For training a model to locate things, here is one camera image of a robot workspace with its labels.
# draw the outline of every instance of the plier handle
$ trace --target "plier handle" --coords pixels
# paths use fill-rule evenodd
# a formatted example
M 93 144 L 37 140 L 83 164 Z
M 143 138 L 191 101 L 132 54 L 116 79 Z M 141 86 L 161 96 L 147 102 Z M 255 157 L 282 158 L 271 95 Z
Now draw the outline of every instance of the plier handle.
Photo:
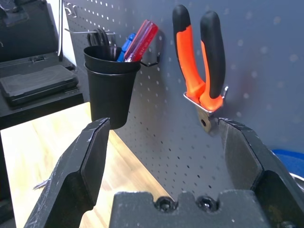
M 208 11 L 200 20 L 200 40 L 206 82 L 196 67 L 192 26 L 187 8 L 178 5 L 172 15 L 176 55 L 186 81 L 186 96 L 204 109 L 214 112 L 223 105 L 221 91 L 225 81 L 226 62 L 219 16 Z

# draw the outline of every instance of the white wall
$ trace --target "white wall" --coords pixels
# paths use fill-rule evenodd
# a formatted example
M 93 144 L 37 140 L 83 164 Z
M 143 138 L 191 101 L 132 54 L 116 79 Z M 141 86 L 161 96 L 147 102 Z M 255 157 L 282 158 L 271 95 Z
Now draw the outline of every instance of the white wall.
M 57 33 L 59 31 L 59 0 L 47 0 L 47 2 L 50 4 L 54 20 L 55 20 L 55 26 L 57 29 Z M 69 32 L 65 31 L 64 29 L 68 28 L 67 24 L 67 16 L 65 10 L 63 10 L 63 55 L 70 60 L 71 63 L 76 65 L 71 35 Z

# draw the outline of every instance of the metal hook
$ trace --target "metal hook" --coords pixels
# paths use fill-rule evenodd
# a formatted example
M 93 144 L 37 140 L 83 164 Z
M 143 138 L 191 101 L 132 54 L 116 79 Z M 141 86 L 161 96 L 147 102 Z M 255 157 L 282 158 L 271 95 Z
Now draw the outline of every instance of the metal hook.
M 89 33 L 97 33 L 96 31 L 88 31 L 88 32 L 74 32 L 74 31 L 71 31 L 67 28 L 65 28 L 65 31 L 68 31 L 69 33 L 72 33 L 72 34 L 89 34 Z M 113 33 L 107 33 L 107 35 L 115 35 L 115 32 Z
M 77 5 L 73 6 L 73 10 L 74 10 L 74 17 L 73 18 L 77 18 L 76 7 L 77 7 Z
M 68 16 L 72 15 L 72 11 L 68 7 L 65 7 L 65 9 L 68 11 L 68 14 L 67 14 Z

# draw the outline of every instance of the screw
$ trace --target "screw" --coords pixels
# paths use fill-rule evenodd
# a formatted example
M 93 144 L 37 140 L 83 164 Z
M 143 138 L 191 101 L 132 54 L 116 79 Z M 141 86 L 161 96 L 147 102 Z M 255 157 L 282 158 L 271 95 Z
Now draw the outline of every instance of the screw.
M 169 213 L 173 212 L 176 209 L 177 203 L 174 202 L 170 197 L 162 196 L 159 197 L 155 202 L 155 207 L 161 212 Z
M 281 223 L 280 228 L 296 228 L 297 226 L 289 221 L 284 221 Z
M 209 196 L 198 197 L 196 204 L 205 212 L 214 212 L 218 209 L 216 201 Z

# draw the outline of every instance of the metal pegboard hook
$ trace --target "metal pegboard hook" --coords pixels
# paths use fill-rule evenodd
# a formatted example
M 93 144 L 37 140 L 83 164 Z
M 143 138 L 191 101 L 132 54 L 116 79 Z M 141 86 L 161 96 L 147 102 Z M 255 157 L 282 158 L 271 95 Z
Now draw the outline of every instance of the metal pegboard hook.
M 74 32 L 74 31 L 71 31 L 67 28 L 65 28 L 65 31 L 68 31 L 69 33 L 71 34 L 90 34 L 90 33 L 97 33 L 96 31 L 87 31 L 87 32 Z M 112 33 L 109 33 L 110 30 L 105 30 L 105 32 L 107 33 L 107 35 L 115 35 L 115 32 L 112 32 Z
M 72 15 L 72 11 L 68 7 L 65 7 L 65 10 L 67 16 Z
M 146 64 L 146 63 L 144 63 L 144 62 L 141 61 L 141 64 L 143 66 L 145 66 L 145 67 L 152 67 L 152 66 L 155 66 L 155 65 L 159 64 L 160 59 L 161 59 L 161 53 L 159 52 L 159 53 L 157 53 L 157 57 L 156 57 L 156 62 L 155 63 L 148 63 L 148 64 Z

